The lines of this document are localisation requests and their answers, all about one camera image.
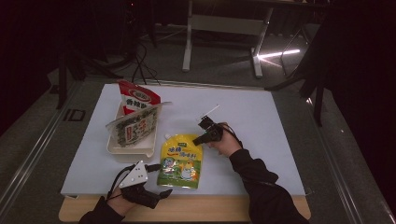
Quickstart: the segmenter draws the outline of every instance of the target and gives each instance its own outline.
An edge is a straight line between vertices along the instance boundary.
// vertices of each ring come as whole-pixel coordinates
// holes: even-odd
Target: chair leg
[[[281,63],[281,65],[282,65],[283,75],[284,75],[285,77],[290,77],[292,74],[290,74],[290,75],[288,76],[288,74],[286,73],[285,64],[284,64],[284,62],[283,62],[283,54],[285,53],[286,50],[288,50],[288,48],[290,47],[290,45],[291,45],[291,43],[293,42],[293,40],[300,34],[301,31],[302,31],[302,30],[300,29],[300,30],[293,36],[293,38],[291,39],[291,41],[289,42],[289,44],[283,49],[282,54],[280,54],[280,63]]]

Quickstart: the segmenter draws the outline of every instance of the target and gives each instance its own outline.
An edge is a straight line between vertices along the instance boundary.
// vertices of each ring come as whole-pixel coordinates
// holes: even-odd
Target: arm
[[[116,188],[110,197],[112,199],[106,201],[102,196],[93,211],[85,214],[78,224],[120,224],[128,211],[136,206],[120,194],[120,189]]]
[[[308,223],[297,211],[289,193],[276,185],[278,176],[269,172],[262,160],[253,160],[231,134],[223,132],[219,142],[208,145],[228,157],[241,176],[249,195],[249,216],[253,223]]]

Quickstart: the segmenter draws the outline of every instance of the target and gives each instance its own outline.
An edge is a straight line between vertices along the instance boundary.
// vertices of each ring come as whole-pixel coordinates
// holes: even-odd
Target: yellow snack bag
[[[198,189],[203,150],[202,145],[192,142],[197,137],[196,134],[176,134],[163,143],[158,185]]]

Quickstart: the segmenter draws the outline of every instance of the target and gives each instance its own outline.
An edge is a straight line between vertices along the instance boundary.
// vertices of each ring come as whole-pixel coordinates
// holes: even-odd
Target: white mat
[[[173,102],[163,107],[155,152],[148,164],[160,163],[161,145],[167,133],[204,133],[197,119],[219,105],[209,117],[215,122],[227,121],[251,156],[263,159],[268,170],[279,175],[277,184],[291,195],[304,195],[303,184],[270,92],[165,86],[147,88],[159,94],[162,102]],[[130,165],[116,162],[106,150],[108,132],[105,125],[115,118],[120,99],[118,84],[104,86],[64,181],[63,195],[107,194],[117,173]],[[157,175],[158,172],[148,174],[147,190],[160,192],[168,189],[156,185]],[[173,194],[246,194],[229,160],[207,147],[204,147],[199,188],[173,189]]]

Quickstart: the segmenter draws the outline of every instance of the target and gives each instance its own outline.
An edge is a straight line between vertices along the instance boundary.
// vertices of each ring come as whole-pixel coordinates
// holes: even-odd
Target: packaged food
[[[161,97],[149,89],[136,85],[125,79],[119,79],[117,82],[120,86],[125,115],[161,102]]]
[[[176,134],[163,143],[161,171],[157,184],[169,187],[197,189],[203,159],[202,145],[192,140],[196,134]]]
[[[155,131],[159,114],[165,104],[170,102],[152,105],[115,119],[108,123],[106,128],[121,147],[135,145]]]

